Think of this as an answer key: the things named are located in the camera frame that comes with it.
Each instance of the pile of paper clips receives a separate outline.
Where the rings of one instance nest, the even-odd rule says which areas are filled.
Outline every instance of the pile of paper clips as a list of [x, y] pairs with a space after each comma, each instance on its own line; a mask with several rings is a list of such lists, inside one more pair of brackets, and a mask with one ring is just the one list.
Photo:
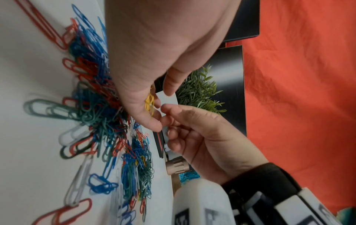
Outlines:
[[[136, 201], [141, 201], [140, 213], [146, 217], [146, 199], [151, 198], [153, 164], [148, 138], [118, 102], [115, 86], [109, 75], [106, 52], [105, 26], [100, 21], [103, 39], [80, 10], [72, 5], [75, 18], [60, 36], [29, 0], [14, 0], [42, 33], [61, 50], [68, 51], [74, 60], [64, 58], [63, 65], [79, 79], [71, 97], [63, 98], [61, 104], [44, 99], [34, 99], [24, 104], [24, 110], [34, 116], [74, 120], [78, 125], [59, 136], [62, 146], [59, 154], [63, 159], [83, 155], [80, 165], [64, 199], [64, 207], [51, 211], [33, 222], [38, 224], [52, 216], [52, 224], [71, 224], [88, 212], [92, 200], [81, 199], [84, 187], [90, 192], [111, 194], [109, 224], [131, 224], [136, 217]], [[148, 97], [146, 108], [153, 106]], [[94, 156], [105, 163], [101, 175], [90, 173]], [[108, 181], [115, 168], [116, 180]], [[81, 213], [60, 222], [60, 216], [88, 202]]]

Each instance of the orange-red curtain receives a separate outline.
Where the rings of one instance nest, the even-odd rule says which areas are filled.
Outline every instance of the orange-red curtain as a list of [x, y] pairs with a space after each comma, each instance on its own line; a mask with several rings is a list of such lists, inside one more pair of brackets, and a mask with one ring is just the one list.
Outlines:
[[356, 206], [356, 1], [261, 0], [247, 136], [333, 213]]

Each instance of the black wristband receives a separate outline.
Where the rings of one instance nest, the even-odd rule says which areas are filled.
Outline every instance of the black wristband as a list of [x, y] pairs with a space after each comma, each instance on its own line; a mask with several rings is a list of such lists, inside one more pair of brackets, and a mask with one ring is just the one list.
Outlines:
[[283, 169], [273, 163], [266, 163], [247, 171], [222, 185], [227, 194], [235, 192], [233, 205], [246, 203], [257, 191], [278, 204], [296, 195], [300, 190], [298, 183]]

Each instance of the red background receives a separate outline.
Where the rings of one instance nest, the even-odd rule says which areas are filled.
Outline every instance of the red background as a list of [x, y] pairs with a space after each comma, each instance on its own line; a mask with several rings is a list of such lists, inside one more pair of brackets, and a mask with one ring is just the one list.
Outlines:
[[248, 138], [333, 213], [356, 206], [356, 1], [261, 0], [237, 44]]

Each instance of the hand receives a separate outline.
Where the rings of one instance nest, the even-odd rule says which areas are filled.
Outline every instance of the hand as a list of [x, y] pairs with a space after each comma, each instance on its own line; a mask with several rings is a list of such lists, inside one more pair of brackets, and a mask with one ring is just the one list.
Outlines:
[[221, 115], [192, 106], [164, 104], [168, 147], [204, 179], [224, 184], [267, 163], [259, 149]]
[[105, 1], [111, 77], [138, 123], [162, 129], [144, 108], [150, 86], [168, 72], [163, 90], [171, 96], [219, 47], [240, 1]]

